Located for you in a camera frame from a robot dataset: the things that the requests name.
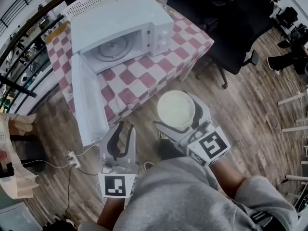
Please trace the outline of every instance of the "sleeve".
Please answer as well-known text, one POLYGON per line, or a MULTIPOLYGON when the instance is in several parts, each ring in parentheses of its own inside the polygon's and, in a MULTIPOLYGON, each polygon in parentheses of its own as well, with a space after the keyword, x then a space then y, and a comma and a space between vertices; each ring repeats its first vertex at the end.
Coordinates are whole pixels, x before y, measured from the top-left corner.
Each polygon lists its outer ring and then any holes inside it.
POLYGON ((109 231, 109 230, 97 225, 92 221, 85 221, 79 225, 78 231, 109 231))
POLYGON ((297 224, 297 213, 293 205, 264 177, 246 179, 237 190, 234 200, 256 212, 270 213, 286 230, 294 230, 297 224))

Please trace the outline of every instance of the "gray sweatshirt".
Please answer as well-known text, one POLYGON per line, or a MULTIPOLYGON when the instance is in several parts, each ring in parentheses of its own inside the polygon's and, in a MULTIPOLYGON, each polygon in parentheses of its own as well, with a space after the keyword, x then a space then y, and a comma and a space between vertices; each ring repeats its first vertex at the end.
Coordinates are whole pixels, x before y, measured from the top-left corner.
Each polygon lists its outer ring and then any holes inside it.
MULTIPOLYGON (((270 184, 260 176, 246 179, 234 200, 217 191, 210 171, 189 157, 162 161, 137 182, 115 231, 250 231, 261 230, 250 218, 266 211, 287 231, 294 230, 297 215, 270 184)), ((106 231, 84 222, 79 231, 106 231)))

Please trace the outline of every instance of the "microwave door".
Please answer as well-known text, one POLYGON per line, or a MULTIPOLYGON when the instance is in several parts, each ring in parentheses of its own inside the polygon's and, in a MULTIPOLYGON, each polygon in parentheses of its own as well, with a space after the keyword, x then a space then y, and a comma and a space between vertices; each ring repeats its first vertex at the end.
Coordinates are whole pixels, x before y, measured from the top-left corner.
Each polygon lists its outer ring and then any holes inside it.
POLYGON ((102 140, 109 125, 97 75, 84 56, 72 57, 72 82, 77 123, 83 146, 102 140))

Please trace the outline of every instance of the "white basket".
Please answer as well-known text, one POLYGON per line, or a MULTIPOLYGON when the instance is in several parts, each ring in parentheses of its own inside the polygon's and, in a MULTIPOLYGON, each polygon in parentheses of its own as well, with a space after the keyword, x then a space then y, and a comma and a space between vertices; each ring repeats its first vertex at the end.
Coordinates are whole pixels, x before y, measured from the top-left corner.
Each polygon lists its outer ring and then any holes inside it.
POLYGON ((101 2, 109 2, 115 0, 77 0, 67 6, 62 14, 64 14, 69 21, 72 21, 74 18, 79 16, 80 14, 84 13, 85 11, 89 10, 93 6, 101 3, 101 2))

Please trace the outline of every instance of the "desk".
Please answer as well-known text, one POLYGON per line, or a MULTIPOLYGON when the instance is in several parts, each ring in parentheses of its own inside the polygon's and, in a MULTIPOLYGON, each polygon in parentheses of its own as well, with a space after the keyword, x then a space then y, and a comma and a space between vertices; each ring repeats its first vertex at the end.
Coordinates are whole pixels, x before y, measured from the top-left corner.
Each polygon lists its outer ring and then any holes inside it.
MULTIPOLYGON (((196 61, 214 41, 173 9, 175 25, 169 51, 137 57, 98 74, 104 109, 110 125, 140 107, 164 86, 180 77, 183 81, 196 61)), ((75 115, 72 89, 72 44, 70 23, 66 22, 47 39, 48 55, 62 93, 75 115)))

